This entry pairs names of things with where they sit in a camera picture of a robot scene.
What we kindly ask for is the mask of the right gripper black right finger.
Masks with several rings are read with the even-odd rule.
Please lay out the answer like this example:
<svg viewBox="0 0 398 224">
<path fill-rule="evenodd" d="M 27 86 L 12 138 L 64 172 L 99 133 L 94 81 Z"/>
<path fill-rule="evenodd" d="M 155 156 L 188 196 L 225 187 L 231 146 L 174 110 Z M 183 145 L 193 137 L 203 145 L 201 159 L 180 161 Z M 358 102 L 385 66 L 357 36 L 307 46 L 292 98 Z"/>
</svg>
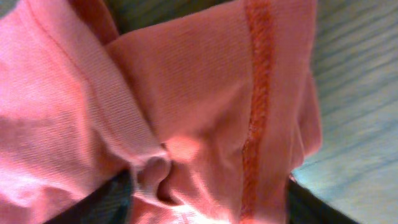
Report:
<svg viewBox="0 0 398 224">
<path fill-rule="evenodd" d="M 288 201 L 290 224 L 359 224 L 292 179 L 288 184 Z"/>
</svg>

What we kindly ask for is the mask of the orange red t-shirt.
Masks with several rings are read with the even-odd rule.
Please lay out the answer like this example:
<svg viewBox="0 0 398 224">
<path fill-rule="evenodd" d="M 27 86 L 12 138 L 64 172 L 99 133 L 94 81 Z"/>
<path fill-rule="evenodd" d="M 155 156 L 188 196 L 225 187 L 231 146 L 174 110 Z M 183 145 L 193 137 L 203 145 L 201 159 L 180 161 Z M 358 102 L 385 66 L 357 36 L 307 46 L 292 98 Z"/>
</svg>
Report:
<svg viewBox="0 0 398 224">
<path fill-rule="evenodd" d="M 318 151 L 315 1 L 231 1 L 120 34 L 103 1 L 1 19 L 1 222 L 43 223 L 122 170 L 132 223 L 286 223 Z"/>
</svg>

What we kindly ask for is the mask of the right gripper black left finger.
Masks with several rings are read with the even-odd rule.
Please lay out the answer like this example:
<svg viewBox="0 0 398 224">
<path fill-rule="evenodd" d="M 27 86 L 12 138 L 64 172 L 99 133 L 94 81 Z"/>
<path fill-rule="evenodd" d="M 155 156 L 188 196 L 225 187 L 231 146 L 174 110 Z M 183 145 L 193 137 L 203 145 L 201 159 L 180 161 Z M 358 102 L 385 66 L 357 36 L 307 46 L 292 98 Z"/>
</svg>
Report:
<svg viewBox="0 0 398 224">
<path fill-rule="evenodd" d="M 45 224 L 127 224 L 134 192 L 130 172 L 125 169 L 76 205 Z"/>
</svg>

